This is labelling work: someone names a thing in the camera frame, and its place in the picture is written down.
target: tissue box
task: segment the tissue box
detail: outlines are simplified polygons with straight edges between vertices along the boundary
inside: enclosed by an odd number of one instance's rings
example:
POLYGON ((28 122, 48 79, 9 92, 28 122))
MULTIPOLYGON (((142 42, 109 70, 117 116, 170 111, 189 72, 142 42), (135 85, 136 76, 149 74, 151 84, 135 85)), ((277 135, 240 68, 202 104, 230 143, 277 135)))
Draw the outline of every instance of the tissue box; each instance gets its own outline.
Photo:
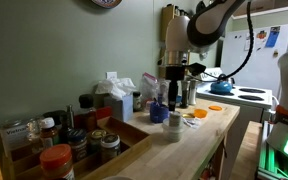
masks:
POLYGON ((133 96, 126 95, 122 100, 108 96, 104 98, 104 106, 112 107, 112 116, 121 121, 128 121, 133 115, 133 96))

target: stove burner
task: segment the stove burner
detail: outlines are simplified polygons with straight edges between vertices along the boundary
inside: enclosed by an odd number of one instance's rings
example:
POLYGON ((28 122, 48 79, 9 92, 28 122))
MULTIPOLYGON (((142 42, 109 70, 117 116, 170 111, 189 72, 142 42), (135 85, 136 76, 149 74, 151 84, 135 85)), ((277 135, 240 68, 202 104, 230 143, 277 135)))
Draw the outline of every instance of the stove burner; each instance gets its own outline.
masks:
POLYGON ((213 92, 213 91, 210 91, 211 94, 216 94, 216 95, 221 95, 221 96, 234 96, 233 93, 218 93, 218 92, 213 92))
POLYGON ((265 93, 265 91, 259 89, 250 89, 250 88, 241 88, 240 91, 249 92, 249 93, 265 93))
POLYGON ((257 96, 249 96, 249 95, 241 95, 238 96, 241 99, 247 99, 247 100, 252 100, 252 101, 264 101, 263 98, 257 97, 257 96))

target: wall clock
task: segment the wall clock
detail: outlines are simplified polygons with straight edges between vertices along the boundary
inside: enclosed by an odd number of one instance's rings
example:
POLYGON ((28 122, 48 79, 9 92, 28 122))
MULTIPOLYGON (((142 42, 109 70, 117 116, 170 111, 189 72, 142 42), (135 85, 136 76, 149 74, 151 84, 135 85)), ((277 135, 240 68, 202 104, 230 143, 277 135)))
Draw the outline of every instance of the wall clock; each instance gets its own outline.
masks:
POLYGON ((118 4, 120 4, 120 2, 122 0, 92 0, 95 4, 103 7, 103 8, 114 8, 116 7, 118 4))

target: machine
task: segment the machine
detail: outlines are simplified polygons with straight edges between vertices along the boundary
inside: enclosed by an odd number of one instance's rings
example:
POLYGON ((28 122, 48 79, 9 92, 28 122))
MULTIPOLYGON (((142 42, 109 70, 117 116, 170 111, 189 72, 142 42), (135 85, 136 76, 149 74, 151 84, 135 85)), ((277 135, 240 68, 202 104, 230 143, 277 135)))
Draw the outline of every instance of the machine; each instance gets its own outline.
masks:
MULTIPOLYGON (((178 93, 177 81, 184 80, 185 68, 188 68, 193 76, 205 70, 205 67, 199 64, 187 65, 185 59, 187 53, 207 52, 209 47, 223 34, 228 19, 243 2, 244 0, 215 0, 191 19, 180 16, 171 20, 166 33, 166 53, 164 56, 166 79, 171 81, 168 95, 170 111, 175 110, 178 93)), ((238 73, 251 56, 254 35, 250 20, 250 4, 249 1, 248 24, 251 40, 249 53, 240 68, 227 76, 218 77, 218 82, 238 73)), ((282 95, 280 104, 276 108, 276 124, 267 139, 267 143, 288 156, 288 52, 279 59, 278 63, 281 73, 282 95)))

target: power outlet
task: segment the power outlet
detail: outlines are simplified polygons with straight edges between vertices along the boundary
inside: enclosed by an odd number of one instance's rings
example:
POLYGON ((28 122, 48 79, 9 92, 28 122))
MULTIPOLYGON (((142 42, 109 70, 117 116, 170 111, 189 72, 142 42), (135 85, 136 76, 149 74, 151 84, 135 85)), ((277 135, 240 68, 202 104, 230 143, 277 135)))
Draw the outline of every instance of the power outlet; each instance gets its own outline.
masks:
POLYGON ((106 79, 116 79, 117 72, 106 72, 106 79))

